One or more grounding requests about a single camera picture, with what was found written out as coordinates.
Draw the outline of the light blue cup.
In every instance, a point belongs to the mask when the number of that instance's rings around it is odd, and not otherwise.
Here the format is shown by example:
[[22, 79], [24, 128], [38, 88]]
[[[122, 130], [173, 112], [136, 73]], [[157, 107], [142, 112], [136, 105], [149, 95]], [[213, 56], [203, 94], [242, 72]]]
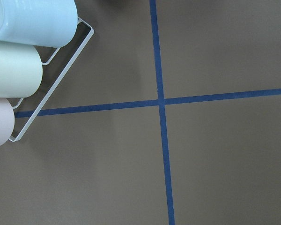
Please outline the light blue cup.
[[77, 23], [73, 0], [0, 0], [0, 41], [63, 47]]

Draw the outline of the cream white cup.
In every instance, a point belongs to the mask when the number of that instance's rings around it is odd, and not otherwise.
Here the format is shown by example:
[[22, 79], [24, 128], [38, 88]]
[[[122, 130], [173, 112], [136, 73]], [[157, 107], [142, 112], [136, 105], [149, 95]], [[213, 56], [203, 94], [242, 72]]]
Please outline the cream white cup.
[[0, 41], [0, 98], [33, 95], [42, 76], [42, 62], [34, 46]]

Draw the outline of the pale pink cup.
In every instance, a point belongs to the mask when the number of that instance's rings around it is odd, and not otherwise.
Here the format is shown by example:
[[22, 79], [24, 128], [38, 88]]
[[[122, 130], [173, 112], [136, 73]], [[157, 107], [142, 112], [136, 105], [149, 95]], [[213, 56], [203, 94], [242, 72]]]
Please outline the pale pink cup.
[[10, 102], [0, 98], [0, 146], [11, 136], [15, 125], [15, 116]]

